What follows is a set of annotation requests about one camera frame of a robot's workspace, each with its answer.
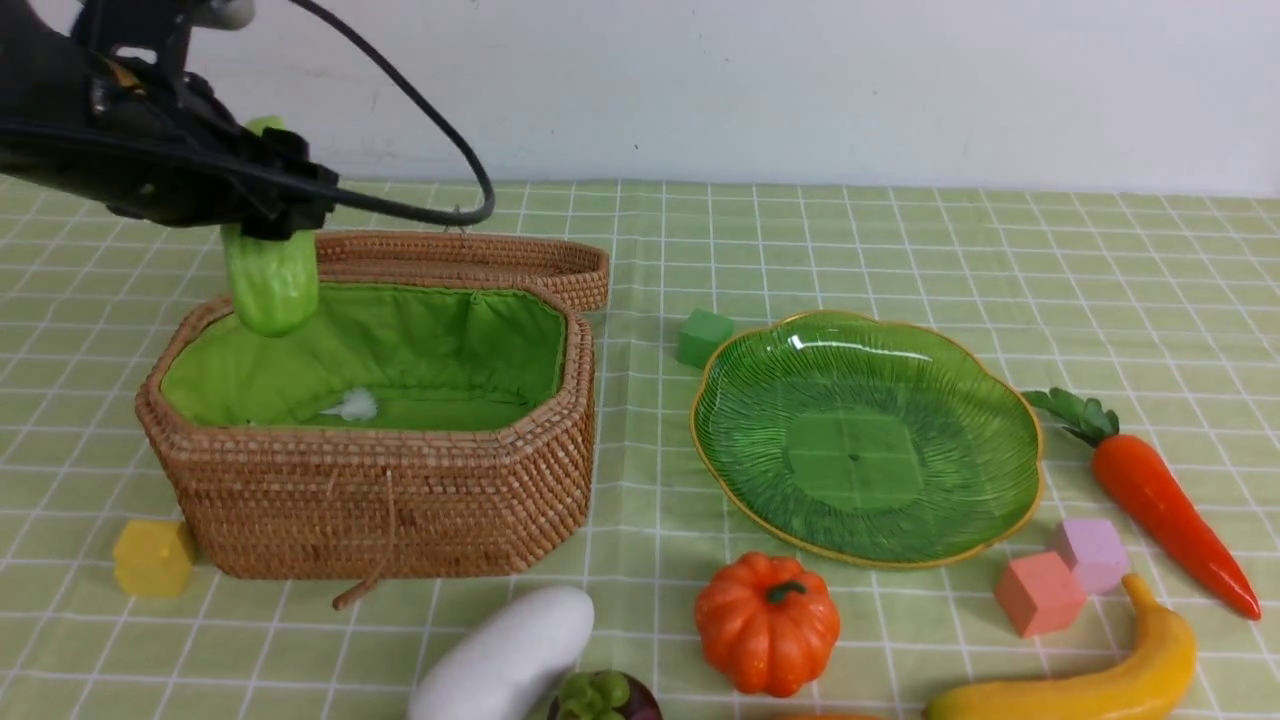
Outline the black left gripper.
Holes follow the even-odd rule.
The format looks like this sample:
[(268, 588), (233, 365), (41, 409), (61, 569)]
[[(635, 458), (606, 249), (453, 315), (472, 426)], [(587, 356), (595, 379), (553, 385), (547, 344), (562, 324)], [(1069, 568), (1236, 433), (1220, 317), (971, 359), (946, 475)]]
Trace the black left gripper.
[(3, 174), (170, 228), (321, 228), (337, 173), (288, 129), (251, 129), (202, 77), (141, 60), (3, 63)]

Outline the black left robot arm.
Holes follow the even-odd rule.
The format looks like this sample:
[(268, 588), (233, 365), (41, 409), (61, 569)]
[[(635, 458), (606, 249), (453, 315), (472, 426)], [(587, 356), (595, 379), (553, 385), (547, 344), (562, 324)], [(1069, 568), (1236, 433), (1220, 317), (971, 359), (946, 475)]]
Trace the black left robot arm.
[(84, 1), (63, 33), (5, 1), (3, 174), (170, 228), (320, 229), (335, 172), (301, 136), (241, 124), (186, 67), (195, 28), (243, 29), (255, 14), (251, 1)]

